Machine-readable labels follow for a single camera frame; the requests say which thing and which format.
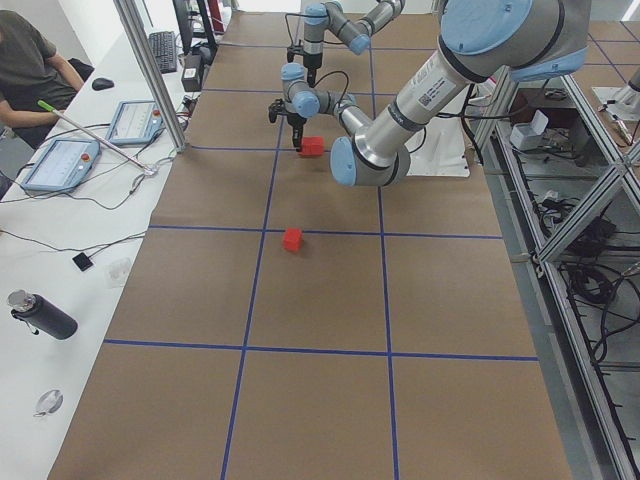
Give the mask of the red cube block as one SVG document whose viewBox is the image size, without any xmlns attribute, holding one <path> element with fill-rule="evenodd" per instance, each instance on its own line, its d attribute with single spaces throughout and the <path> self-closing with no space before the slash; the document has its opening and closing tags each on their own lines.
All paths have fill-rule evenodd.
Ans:
<svg viewBox="0 0 640 480">
<path fill-rule="evenodd" d="M 298 228 L 287 228 L 282 238 L 283 248 L 292 253 L 300 251 L 303 245 L 303 231 Z"/>
<path fill-rule="evenodd" d="M 301 157 L 320 157 L 325 152 L 325 143 L 322 136 L 305 136 L 302 138 L 298 154 Z"/>
</svg>

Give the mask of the blue teach pendant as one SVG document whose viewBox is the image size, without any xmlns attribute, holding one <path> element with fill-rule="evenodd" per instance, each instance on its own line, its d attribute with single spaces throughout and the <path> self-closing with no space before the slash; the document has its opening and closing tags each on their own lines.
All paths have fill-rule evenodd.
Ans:
<svg viewBox="0 0 640 480">
<path fill-rule="evenodd" d="M 120 102 L 106 139 L 119 147 L 142 146 L 162 129 L 163 119 L 152 100 Z"/>
<path fill-rule="evenodd" d="M 100 149 L 95 140 L 54 140 L 38 158 L 21 187 L 35 192 L 73 190 L 89 174 L 100 156 Z"/>
</svg>

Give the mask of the black water bottle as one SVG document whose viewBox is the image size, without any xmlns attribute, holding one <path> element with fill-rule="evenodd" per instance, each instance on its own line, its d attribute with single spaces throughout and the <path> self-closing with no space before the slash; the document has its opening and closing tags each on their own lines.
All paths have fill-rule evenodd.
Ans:
<svg viewBox="0 0 640 480">
<path fill-rule="evenodd" d="M 77 322 L 39 294 L 16 290 L 7 303 L 14 319 L 27 324 L 32 333 L 44 332 L 57 340 L 65 340 L 77 331 Z"/>
</svg>

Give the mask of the blue teach pendant far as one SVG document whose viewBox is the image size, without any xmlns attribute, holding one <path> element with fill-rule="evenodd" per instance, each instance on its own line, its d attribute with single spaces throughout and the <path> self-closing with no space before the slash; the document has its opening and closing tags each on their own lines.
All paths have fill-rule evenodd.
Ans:
<svg viewBox="0 0 640 480">
<path fill-rule="evenodd" d="M 142 146 L 162 129 L 163 119 L 152 100 L 120 102 L 106 139 L 119 147 Z"/>
</svg>

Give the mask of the black computer mouse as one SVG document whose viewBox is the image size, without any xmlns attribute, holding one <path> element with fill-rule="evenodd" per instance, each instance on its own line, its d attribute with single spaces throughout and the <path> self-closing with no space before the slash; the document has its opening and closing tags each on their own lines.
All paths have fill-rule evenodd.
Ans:
<svg viewBox="0 0 640 480">
<path fill-rule="evenodd" d="M 114 82 L 108 78 L 99 77 L 93 80 L 91 87 L 94 91 L 102 91 L 106 89 L 113 88 L 115 86 Z"/>
</svg>

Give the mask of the black keyboard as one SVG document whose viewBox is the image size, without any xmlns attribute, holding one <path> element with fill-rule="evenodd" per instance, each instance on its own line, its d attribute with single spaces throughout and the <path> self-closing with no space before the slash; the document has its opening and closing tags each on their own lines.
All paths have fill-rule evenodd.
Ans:
<svg viewBox="0 0 640 480">
<path fill-rule="evenodd" d="M 162 74 L 177 71 L 175 35 L 172 31 L 152 32 L 148 35 L 152 55 Z"/>
</svg>

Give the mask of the blue teach pendant near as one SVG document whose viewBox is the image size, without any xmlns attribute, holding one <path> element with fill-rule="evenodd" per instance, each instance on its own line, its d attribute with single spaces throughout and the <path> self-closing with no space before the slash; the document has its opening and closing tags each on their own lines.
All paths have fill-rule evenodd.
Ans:
<svg viewBox="0 0 640 480">
<path fill-rule="evenodd" d="M 35 192 L 73 190 L 89 174 L 100 156 L 100 149 L 95 140 L 54 140 L 38 158 L 21 187 Z"/>
</svg>

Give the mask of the white column pedestal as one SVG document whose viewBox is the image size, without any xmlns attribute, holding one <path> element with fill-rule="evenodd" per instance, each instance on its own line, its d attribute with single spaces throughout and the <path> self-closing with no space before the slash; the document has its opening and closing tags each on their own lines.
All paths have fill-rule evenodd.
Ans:
<svg viewBox="0 0 640 480">
<path fill-rule="evenodd" d="M 411 158 L 408 176 L 467 178 L 470 175 L 459 119 L 435 118 L 405 146 Z"/>
</svg>

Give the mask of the black power adapter box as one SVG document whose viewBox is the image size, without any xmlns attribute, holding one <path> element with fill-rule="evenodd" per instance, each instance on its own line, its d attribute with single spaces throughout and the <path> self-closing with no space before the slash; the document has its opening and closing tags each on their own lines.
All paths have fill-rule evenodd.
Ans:
<svg viewBox="0 0 640 480">
<path fill-rule="evenodd" d="M 188 54 L 183 58 L 181 83 L 185 92 L 198 92 L 202 86 L 203 62 L 199 54 Z"/>
</svg>

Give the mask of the metal rod green tip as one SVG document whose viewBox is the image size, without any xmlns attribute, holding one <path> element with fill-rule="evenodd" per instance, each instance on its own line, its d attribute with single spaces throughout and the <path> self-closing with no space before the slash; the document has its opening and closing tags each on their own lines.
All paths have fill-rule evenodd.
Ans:
<svg viewBox="0 0 640 480">
<path fill-rule="evenodd" d="M 93 138 L 94 140 L 98 141 L 101 145 L 103 145 L 107 149 L 112 150 L 113 152 L 117 153 L 118 155 L 124 157 L 127 161 L 132 162 L 134 165 L 136 165 L 138 168 L 140 168 L 142 170 L 142 172 L 146 176 L 154 176 L 158 172 L 158 168 L 157 167 L 141 163 L 134 156 L 129 155 L 124 150 L 122 150 L 118 146 L 112 144 L 108 140 L 102 138 L 101 136 L 97 135 L 96 133 L 94 133 L 90 129 L 88 129 L 86 127 L 83 127 L 82 125 L 80 125 L 76 121 L 72 120 L 70 117 L 66 116 L 62 111 L 59 111 L 59 110 L 55 109 L 53 106 L 49 105 L 44 100 L 38 100 L 37 101 L 37 105 L 40 108 L 42 108 L 43 110 L 45 110 L 45 111 L 47 111 L 49 113 L 53 113 L 59 119 L 61 119 L 61 120 L 65 121 L 66 123 L 74 126 L 75 128 L 79 129 L 81 132 L 89 135 L 91 138 Z"/>
</svg>

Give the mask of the seated person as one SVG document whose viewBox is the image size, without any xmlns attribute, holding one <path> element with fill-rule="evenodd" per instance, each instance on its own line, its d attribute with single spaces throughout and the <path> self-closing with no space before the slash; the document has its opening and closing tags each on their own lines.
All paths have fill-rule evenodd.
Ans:
<svg viewBox="0 0 640 480">
<path fill-rule="evenodd" d="M 1 123 L 36 149 L 58 117 L 38 105 L 65 110 L 84 85 L 57 47 L 18 13 L 1 12 Z"/>
</svg>

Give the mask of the aluminium frame post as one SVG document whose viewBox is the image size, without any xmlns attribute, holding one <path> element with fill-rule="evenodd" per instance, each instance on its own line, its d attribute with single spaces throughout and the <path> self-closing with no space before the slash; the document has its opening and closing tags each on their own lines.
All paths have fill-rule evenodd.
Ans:
<svg viewBox="0 0 640 480">
<path fill-rule="evenodd" d="M 173 142 L 176 152 L 182 153 L 186 147 L 186 137 L 179 123 L 169 91 L 149 46 L 137 6 L 133 0 L 114 0 L 113 3 L 141 73 L 160 110 L 166 131 Z"/>
</svg>

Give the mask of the small black square pad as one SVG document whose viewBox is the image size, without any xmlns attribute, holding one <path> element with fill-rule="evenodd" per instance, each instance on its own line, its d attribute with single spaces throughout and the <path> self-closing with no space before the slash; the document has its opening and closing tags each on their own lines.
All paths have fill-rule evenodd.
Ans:
<svg viewBox="0 0 640 480">
<path fill-rule="evenodd" d="M 88 270 L 89 268 L 91 268 L 94 265 L 94 263 L 91 260 L 91 258 L 87 254 L 85 254 L 84 252 L 80 252 L 80 253 L 76 254 L 72 258 L 72 261 L 76 265 L 76 267 L 82 272 Z"/>
</svg>

